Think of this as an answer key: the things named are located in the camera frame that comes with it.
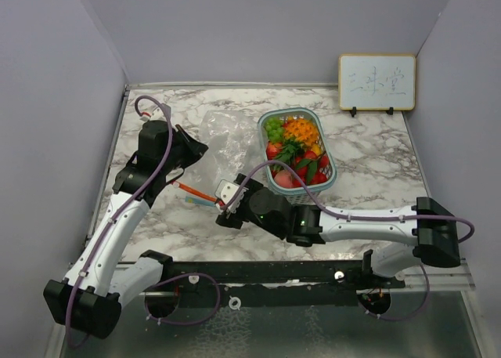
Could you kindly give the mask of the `clear zip top bag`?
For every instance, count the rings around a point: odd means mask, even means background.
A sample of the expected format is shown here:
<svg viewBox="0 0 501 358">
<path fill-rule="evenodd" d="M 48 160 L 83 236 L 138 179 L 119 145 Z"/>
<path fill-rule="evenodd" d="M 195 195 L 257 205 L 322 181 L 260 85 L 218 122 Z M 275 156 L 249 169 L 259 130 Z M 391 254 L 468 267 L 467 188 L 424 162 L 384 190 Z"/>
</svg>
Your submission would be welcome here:
<svg viewBox="0 0 501 358">
<path fill-rule="evenodd" d="M 243 112 L 209 110 L 186 131 L 208 150 L 186 169 L 180 181 L 208 196 L 214 196 L 223 179 L 246 175 L 261 162 L 257 122 Z"/>
</svg>

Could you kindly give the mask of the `orange toy pineapple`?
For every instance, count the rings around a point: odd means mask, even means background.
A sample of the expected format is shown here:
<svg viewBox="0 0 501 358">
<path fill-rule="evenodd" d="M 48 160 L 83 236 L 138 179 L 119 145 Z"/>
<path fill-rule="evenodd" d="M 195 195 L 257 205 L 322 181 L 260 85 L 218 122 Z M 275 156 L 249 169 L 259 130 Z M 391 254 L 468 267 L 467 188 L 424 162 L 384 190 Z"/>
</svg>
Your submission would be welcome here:
<svg viewBox="0 0 501 358">
<path fill-rule="evenodd" d="M 301 155 L 318 143 L 319 130 L 312 121 L 305 118 L 287 117 L 281 120 L 284 130 L 283 141 L 271 143 L 268 140 L 266 157 L 268 160 L 294 165 Z"/>
</svg>

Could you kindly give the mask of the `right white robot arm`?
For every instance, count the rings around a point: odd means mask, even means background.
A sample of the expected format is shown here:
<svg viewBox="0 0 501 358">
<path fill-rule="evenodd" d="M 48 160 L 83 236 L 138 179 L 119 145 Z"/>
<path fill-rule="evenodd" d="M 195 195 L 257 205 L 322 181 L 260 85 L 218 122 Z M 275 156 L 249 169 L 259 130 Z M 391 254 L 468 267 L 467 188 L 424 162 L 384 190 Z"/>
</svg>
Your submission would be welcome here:
<svg viewBox="0 0 501 358">
<path fill-rule="evenodd" d="M 222 180 L 216 197 L 222 202 L 216 223 L 239 229 L 250 222 L 262 230 L 300 247 L 342 240 L 378 240 L 388 244 L 364 255 L 361 282 L 377 288 L 387 278 L 412 266 L 436 268 L 460 265 L 459 238 L 452 214 L 429 197 L 388 210 L 342 210 L 313 204 L 291 204 L 251 179 Z"/>
</svg>

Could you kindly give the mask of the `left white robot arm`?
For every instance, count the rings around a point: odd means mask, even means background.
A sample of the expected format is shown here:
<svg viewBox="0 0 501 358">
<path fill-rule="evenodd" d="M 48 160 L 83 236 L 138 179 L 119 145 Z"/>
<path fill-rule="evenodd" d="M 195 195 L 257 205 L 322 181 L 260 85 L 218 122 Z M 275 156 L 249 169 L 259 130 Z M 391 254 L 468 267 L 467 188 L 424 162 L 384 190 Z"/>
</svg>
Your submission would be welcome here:
<svg viewBox="0 0 501 358">
<path fill-rule="evenodd" d="M 124 276 L 116 265 L 137 225 L 163 189 L 168 175 L 197 163 L 207 145 L 180 125 L 162 120 L 143 124 L 138 149 L 115 177 L 106 213 L 88 246 L 62 280 L 49 280 L 43 297 L 58 324 L 96 338 L 107 338 L 126 304 L 148 287 L 168 289 L 171 258 L 153 253 L 142 257 Z"/>
</svg>

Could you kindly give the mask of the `pink toy peach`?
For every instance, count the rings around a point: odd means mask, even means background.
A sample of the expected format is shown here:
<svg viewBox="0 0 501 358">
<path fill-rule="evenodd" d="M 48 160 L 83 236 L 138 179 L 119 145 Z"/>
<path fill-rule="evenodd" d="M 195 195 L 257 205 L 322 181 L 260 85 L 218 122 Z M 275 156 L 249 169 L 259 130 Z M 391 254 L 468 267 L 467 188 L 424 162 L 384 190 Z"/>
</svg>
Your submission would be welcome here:
<svg viewBox="0 0 501 358">
<path fill-rule="evenodd" d="M 273 178 L 273 181 L 277 186 L 285 189 L 294 188 L 294 177 L 287 170 L 281 170 L 277 172 Z"/>
</svg>

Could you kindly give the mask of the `blue plastic strip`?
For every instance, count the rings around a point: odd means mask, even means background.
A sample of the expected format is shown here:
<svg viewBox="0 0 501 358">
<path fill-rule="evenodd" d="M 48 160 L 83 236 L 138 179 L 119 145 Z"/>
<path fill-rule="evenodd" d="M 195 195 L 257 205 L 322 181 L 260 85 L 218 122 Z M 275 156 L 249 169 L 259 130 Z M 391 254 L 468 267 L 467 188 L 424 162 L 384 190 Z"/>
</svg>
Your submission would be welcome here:
<svg viewBox="0 0 501 358">
<path fill-rule="evenodd" d="M 197 204 L 197 205 L 208 206 L 208 207 L 211 207 L 211 208 L 215 207 L 215 202 L 214 201 L 209 201 L 209 200 L 205 200 L 205 199 L 198 198 L 198 197 L 189 197 L 189 196 L 186 196 L 185 197 L 185 202 L 186 203 L 190 203 L 190 204 Z"/>
</svg>

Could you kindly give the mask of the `red toy strawberries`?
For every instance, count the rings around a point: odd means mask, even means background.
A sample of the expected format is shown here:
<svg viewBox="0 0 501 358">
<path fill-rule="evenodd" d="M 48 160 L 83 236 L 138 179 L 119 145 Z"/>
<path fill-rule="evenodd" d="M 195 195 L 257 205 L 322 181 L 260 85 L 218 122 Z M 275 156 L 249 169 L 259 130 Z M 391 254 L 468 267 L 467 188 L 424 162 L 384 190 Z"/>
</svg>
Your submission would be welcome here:
<svg viewBox="0 0 501 358">
<path fill-rule="evenodd" d="M 301 155 L 294 165 L 285 164 L 289 169 L 284 168 L 282 165 L 272 164 L 270 165 L 270 171 L 272 180 L 277 172 L 281 170 L 289 171 L 294 177 L 294 188 L 301 188 L 300 182 L 307 186 L 325 183 L 328 176 L 324 173 L 324 169 L 329 164 L 330 160 L 326 152 L 320 150 L 318 146 L 313 146 Z"/>
</svg>

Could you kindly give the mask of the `light blue plastic basket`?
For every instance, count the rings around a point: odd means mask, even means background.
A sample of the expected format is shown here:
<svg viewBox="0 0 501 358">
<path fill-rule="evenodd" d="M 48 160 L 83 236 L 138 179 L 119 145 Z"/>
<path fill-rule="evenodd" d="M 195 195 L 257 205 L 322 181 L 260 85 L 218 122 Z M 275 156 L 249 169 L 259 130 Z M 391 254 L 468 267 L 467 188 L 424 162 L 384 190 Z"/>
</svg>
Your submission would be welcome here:
<svg viewBox="0 0 501 358">
<path fill-rule="evenodd" d="M 316 196 L 336 180 L 336 165 L 327 149 L 320 120 L 311 110 L 296 107 L 262 115 L 258 121 L 258 138 L 265 159 L 282 162 L 265 167 L 269 188 L 290 203 L 311 201 L 296 176 Z"/>
</svg>

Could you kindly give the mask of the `green toy grapes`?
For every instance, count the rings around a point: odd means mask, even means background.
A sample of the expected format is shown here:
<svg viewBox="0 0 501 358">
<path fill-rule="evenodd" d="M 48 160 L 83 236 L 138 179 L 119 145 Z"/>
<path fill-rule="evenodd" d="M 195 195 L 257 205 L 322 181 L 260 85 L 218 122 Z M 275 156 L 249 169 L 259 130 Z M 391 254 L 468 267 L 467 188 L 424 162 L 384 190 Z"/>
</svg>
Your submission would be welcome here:
<svg viewBox="0 0 501 358">
<path fill-rule="evenodd" d="M 283 121 L 279 118 L 269 118 L 264 125 L 269 142 L 281 143 L 283 141 Z"/>
</svg>

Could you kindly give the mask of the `small whiteboard with stand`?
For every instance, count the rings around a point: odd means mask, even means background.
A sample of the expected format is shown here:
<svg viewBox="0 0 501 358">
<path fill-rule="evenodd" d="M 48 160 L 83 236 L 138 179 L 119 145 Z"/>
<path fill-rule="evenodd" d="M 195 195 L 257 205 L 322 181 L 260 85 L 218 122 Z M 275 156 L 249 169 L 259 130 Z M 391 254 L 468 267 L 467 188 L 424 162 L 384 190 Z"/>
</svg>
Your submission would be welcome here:
<svg viewBox="0 0 501 358">
<path fill-rule="evenodd" d="M 338 60 L 339 107 L 359 111 L 410 111 L 416 106 L 416 57 L 355 53 Z"/>
</svg>

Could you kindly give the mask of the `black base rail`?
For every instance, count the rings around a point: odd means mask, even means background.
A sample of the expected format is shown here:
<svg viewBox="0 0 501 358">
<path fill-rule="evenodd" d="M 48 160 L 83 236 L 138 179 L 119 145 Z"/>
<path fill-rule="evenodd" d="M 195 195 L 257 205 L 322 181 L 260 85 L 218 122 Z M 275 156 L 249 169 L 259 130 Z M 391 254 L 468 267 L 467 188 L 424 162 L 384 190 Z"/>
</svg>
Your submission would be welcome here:
<svg viewBox="0 0 501 358">
<path fill-rule="evenodd" d="M 167 308 L 356 306 L 362 291 L 402 289 L 403 281 L 372 274 L 367 259 L 268 262 L 176 262 L 148 250 L 157 259 L 161 285 L 148 288 L 146 301 L 157 313 Z"/>
</svg>

